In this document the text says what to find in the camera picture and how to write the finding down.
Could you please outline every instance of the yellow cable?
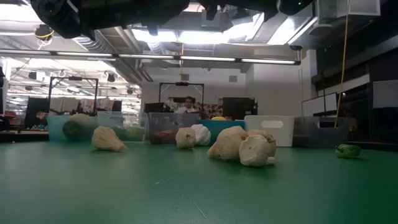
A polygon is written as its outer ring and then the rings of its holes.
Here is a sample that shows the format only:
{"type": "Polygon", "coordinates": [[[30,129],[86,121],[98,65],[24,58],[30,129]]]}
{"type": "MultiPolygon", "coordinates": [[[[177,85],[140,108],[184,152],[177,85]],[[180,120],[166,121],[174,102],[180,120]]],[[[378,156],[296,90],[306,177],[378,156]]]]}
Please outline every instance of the yellow cable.
{"type": "Polygon", "coordinates": [[[46,37],[50,37],[51,35],[53,35],[54,34],[54,30],[50,33],[50,34],[47,34],[47,35],[44,35],[44,36],[37,36],[36,34],[35,34],[35,36],[37,37],[37,38],[46,38],[46,37]]]}
{"type": "Polygon", "coordinates": [[[346,50],[347,50],[347,36],[348,36],[348,14],[350,10],[350,4],[351,0],[348,0],[348,10],[347,10],[347,16],[346,16],[346,34],[344,37],[344,51],[343,51],[343,71],[341,72],[341,82],[340,82],[340,92],[338,94],[338,103],[337,103],[337,115],[336,115],[336,121],[335,121],[335,128],[337,128],[337,120],[338,120],[338,113],[340,110],[340,103],[341,103],[341,94],[343,91],[343,82],[344,82],[344,74],[346,70],[346,50]]]}

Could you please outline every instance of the person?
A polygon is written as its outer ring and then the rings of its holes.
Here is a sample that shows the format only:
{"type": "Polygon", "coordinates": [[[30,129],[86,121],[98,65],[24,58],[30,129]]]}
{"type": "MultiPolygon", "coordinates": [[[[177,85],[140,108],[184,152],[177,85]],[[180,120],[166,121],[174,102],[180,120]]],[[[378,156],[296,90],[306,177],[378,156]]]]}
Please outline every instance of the person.
{"type": "Polygon", "coordinates": [[[184,106],[179,108],[175,113],[194,113],[196,110],[193,108],[194,99],[191,96],[185,97],[184,106]]]}

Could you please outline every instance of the green table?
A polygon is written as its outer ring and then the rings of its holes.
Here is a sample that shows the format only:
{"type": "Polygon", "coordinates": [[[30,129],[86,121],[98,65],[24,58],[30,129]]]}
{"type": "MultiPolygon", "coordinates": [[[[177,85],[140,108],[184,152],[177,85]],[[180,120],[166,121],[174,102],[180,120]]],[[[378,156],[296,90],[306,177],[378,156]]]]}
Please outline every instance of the green table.
{"type": "Polygon", "coordinates": [[[275,167],[207,148],[0,144],[0,223],[398,223],[398,154],[279,148],[275,167]]]}

